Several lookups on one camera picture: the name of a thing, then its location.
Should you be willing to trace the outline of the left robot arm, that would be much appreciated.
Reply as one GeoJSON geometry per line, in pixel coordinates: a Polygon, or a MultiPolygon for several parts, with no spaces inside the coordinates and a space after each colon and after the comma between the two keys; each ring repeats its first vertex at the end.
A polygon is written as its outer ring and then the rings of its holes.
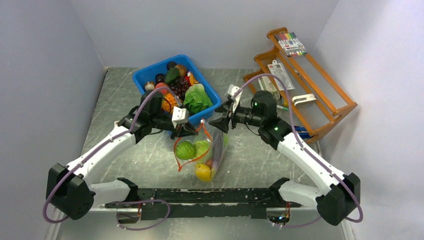
{"type": "Polygon", "coordinates": [[[78,220],[91,208],[100,205],[115,203],[132,208],[138,203],[139,188],[132,181],[119,177],[95,184],[94,179],[102,168],[151,134],[153,129],[170,132],[171,139],[197,134],[189,122],[189,111],[180,100],[176,101],[172,113],[162,110],[162,100],[163,94],[159,90],[147,91],[140,104],[114,122],[112,131],[92,149],[67,165],[57,163],[50,168],[43,206],[43,217],[47,222],[55,222],[47,216],[48,205],[64,213],[65,219],[78,220]]]}

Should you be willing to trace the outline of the green toy cabbage front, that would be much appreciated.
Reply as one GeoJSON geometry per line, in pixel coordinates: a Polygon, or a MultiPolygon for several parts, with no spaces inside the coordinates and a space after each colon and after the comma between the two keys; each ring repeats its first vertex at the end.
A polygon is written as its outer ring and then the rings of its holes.
{"type": "Polygon", "coordinates": [[[176,146],[174,153],[180,160],[190,160],[196,156],[196,148],[191,141],[186,140],[176,146]]]}

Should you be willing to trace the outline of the purple toy eggplant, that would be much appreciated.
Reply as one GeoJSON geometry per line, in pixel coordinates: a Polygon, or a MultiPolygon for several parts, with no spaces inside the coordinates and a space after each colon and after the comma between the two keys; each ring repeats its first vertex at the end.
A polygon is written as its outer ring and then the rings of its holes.
{"type": "Polygon", "coordinates": [[[212,148],[212,167],[211,170],[215,174],[221,165],[225,150],[225,134],[216,130],[213,134],[213,148],[212,148]]]}

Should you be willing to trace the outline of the yellow toy mango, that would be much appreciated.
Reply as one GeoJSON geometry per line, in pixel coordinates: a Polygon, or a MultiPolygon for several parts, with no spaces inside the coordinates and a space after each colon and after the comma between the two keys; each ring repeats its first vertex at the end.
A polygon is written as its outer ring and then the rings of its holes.
{"type": "Polygon", "coordinates": [[[210,182],[212,180],[212,170],[206,164],[196,164],[194,174],[200,181],[210,182]]]}

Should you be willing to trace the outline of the red toy peach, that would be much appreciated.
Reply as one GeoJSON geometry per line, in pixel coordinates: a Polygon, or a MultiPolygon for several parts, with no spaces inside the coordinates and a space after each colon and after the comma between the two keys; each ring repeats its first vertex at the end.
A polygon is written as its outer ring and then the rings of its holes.
{"type": "Polygon", "coordinates": [[[211,159],[208,159],[206,162],[205,162],[205,165],[206,166],[208,166],[210,169],[212,169],[212,167],[213,167],[213,159],[211,158],[211,159]]]}

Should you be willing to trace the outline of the clear zip top bag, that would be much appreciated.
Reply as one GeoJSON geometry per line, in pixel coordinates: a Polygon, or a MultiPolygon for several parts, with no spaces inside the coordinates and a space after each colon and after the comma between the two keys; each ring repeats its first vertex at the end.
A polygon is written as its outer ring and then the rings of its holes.
{"type": "Polygon", "coordinates": [[[226,133],[210,126],[204,119],[196,129],[198,135],[178,138],[173,146],[177,171],[192,168],[202,182],[215,178],[227,152],[229,139],[226,133]]]}

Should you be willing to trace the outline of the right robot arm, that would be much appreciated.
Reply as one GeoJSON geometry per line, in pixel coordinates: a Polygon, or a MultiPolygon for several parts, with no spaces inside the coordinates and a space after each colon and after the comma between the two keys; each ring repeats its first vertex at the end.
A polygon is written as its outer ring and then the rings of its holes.
{"type": "Polygon", "coordinates": [[[242,107],[228,96],[215,112],[222,115],[209,121],[211,126],[224,133],[237,124],[257,127],[263,142],[290,158],[315,183],[316,186],[311,187],[284,180],[270,193],[270,202],[275,207],[293,202],[314,208],[332,226],[339,225],[355,209],[360,209],[360,178],[331,166],[305,143],[292,126],[278,116],[277,103],[270,92],[257,91],[250,107],[242,107]]]}

